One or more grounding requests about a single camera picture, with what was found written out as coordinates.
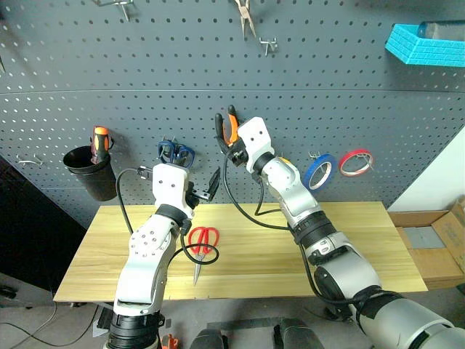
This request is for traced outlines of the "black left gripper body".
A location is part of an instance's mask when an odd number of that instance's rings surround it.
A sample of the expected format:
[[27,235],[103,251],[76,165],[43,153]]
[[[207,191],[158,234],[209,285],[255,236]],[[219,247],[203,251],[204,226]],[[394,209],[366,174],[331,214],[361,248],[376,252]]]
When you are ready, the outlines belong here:
[[197,205],[200,204],[200,201],[201,201],[201,200],[206,201],[206,199],[205,199],[205,194],[206,194],[206,191],[204,191],[204,190],[197,191],[197,190],[194,188],[194,183],[190,181],[190,182],[188,183],[187,191],[186,191],[186,194],[185,194],[185,201],[186,201],[186,204],[187,204],[191,209],[196,208]]

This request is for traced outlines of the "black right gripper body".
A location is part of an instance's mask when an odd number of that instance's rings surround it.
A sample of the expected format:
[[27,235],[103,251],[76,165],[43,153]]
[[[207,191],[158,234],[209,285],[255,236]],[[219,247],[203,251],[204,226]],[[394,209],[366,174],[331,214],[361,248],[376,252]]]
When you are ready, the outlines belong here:
[[237,140],[230,146],[223,143],[222,152],[236,167],[248,162],[248,153],[242,140]]

